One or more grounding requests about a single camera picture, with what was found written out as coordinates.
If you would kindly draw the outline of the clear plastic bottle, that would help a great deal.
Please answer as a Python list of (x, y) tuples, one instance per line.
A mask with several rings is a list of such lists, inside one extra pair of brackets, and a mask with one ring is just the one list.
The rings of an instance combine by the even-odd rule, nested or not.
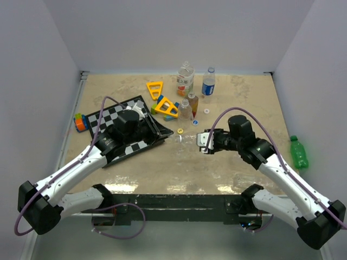
[(192, 148), (197, 147), (197, 133), (187, 132), (187, 133), (183, 133), (179, 135), (183, 137), (183, 141), (182, 143), (178, 143), (178, 144), (181, 144), (185, 147), (192, 147)]

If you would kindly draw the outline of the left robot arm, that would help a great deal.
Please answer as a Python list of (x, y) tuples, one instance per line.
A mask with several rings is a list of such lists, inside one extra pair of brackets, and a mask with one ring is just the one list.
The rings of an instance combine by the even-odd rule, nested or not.
[(150, 114), (122, 110), (113, 123), (102, 133), (96, 133), (91, 144), (70, 163), (35, 184), (26, 181), (19, 187), (19, 218), (24, 218), (33, 231), (43, 235), (66, 216), (89, 209), (109, 211), (112, 195), (104, 186), (94, 185), (75, 194), (69, 191), (91, 173), (123, 155), (130, 145), (157, 146), (171, 135), (173, 131)]

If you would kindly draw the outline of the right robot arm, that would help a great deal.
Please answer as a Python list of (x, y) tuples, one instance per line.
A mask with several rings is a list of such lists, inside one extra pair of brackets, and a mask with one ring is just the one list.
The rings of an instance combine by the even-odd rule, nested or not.
[(268, 212), (296, 229), (299, 237), (311, 248), (320, 249), (342, 229), (346, 207), (339, 200), (331, 201), (296, 174), (269, 141), (257, 138), (251, 122), (244, 115), (228, 119), (229, 129), (206, 129), (194, 135), (166, 134), (161, 140), (188, 151), (198, 147), (203, 154), (220, 151), (238, 152), (241, 159), (270, 178), (288, 196), (285, 200), (264, 187), (253, 184), (241, 193), (238, 212)]

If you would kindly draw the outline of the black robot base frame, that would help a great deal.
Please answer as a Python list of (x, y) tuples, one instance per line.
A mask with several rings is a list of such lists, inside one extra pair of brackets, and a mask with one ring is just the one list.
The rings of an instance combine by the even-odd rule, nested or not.
[(102, 208), (120, 204), (114, 210), (103, 212), (115, 217), (116, 225), (129, 225), (132, 221), (143, 220), (142, 214), (131, 203), (139, 206), (148, 222), (222, 222), (238, 225), (251, 217), (257, 224), (266, 211), (251, 206), (241, 195), (200, 195), (200, 194), (114, 194)]

